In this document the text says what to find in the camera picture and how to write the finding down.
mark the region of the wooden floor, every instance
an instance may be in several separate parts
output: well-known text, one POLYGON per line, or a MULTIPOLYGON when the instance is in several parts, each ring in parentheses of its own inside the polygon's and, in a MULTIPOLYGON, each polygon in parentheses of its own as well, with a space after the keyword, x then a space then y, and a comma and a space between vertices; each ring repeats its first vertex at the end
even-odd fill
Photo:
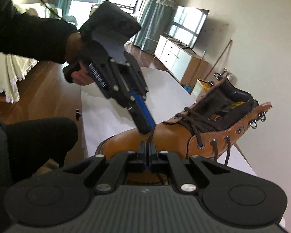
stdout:
MULTIPOLYGON (((154 55, 140 51, 138 47, 125 47, 140 66, 167 70, 154 55)), ((15 104, 0 102, 0 119, 6 124, 51 117, 69 117, 76 121, 75 111, 81 110, 80 86, 69 84, 62 73, 62 65, 40 61, 26 76, 17 82, 20 100, 15 104)), ((84 158, 82 150, 82 122, 76 121, 79 140, 68 153, 66 163, 84 158)))

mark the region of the bed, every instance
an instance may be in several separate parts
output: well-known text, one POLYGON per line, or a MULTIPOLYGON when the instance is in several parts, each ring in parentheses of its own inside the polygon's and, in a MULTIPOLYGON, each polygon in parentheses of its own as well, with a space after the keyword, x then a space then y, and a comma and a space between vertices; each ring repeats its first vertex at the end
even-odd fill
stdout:
POLYGON ((19 101, 16 82, 25 79, 36 64, 34 59, 0 53, 0 94, 5 92, 7 103, 19 101))
MULTIPOLYGON (((50 11, 40 3, 15 4, 19 13, 28 12, 32 16, 41 18, 51 17, 50 11)), ((49 4, 54 11, 62 16, 62 10, 49 4)), ((37 60, 20 57, 16 55, 5 55, 0 53, 0 94, 5 93, 7 103, 15 103, 20 99, 17 89, 17 81, 24 80, 27 73, 37 64, 37 60)))

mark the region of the cabinet drawer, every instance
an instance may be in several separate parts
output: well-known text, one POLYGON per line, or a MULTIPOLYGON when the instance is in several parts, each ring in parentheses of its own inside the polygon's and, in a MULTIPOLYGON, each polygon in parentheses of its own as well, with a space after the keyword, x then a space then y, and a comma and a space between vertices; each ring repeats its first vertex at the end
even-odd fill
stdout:
POLYGON ((172 52, 164 49, 160 60, 168 70, 171 70, 175 63, 176 58, 177 57, 172 52))
POLYGON ((170 52, 172 52, 174 55, 178 55, 180 48, 178 46, 176 46, 175 44, 173 44, 171 41, 167 41, 165 48, 168 49, 170 52))

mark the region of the fingers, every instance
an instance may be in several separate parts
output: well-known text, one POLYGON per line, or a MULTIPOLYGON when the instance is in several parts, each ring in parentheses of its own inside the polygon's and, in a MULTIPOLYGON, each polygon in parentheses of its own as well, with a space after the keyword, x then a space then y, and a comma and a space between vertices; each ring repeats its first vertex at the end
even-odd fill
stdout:
POLYGON ((80 67, 81 67, 81 70, 80 71, 83 71, 85 74, 88 74, 88 70, 85 68, 85 66, 83 65, 83 62, 80 61, 80 67))
POLYGON ((89 72, 81 62, 80 67, 81 67, 80 71, 76 71, 71 74, 73 82, 81 86, 86 86, 93 83, 94 82, 93 79, 88 75, 89 72))

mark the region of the shoelace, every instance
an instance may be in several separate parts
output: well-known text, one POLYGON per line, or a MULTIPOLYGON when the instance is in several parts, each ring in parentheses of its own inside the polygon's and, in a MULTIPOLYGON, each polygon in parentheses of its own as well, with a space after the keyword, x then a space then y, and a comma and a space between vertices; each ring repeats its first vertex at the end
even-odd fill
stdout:
MULTIPOLYGON (((192 110, 192 109, 190 109, 188 107, 185 107, 184 110, 189 112, 192 116, 194 116, 194 118, 192 118, 190 116, 187 116, 187 115, 184 115, 182 113, 176 114, 175 117, 181 117, 182 120, 179 120, 178 123, 183 125, 188 130, 190 130, 190 128, 192 128, 192 130, 193 130, 193 132, 194 132, 194 134, 196 136, 198 146, 200 148, 203 148, 205 146, 205 144, 202 141, 202 137, 201 137, 199 131, 197 130, 197 129, 199 129, 199 130, 202 129, 200 127, 200 123, 198 123, 197 121, 202 122, 202 123, 206 123, 206 124, 210 125, 211 127, 213 127, 215 130, 221 131, 221 128, 218 125, 216 125, 214 122, 208 120, 207 118, 203 117, 202 115, 200 115, 199 113, 195 112, 194 110, 192 110)), ((227 166, 228 160, 230 158, 230 147, 231 147, 230 137, 227 136, 227 137, 225 137, 224 140, 227 143, 227 156, 226 156, 224 165, 227 166)), ((217 162, 217 160, 218 160, 217 140, 213 139, 210 144, 212 145, 212 148, 213 148, 213 151, 214 151, 214 161, 217 162)))

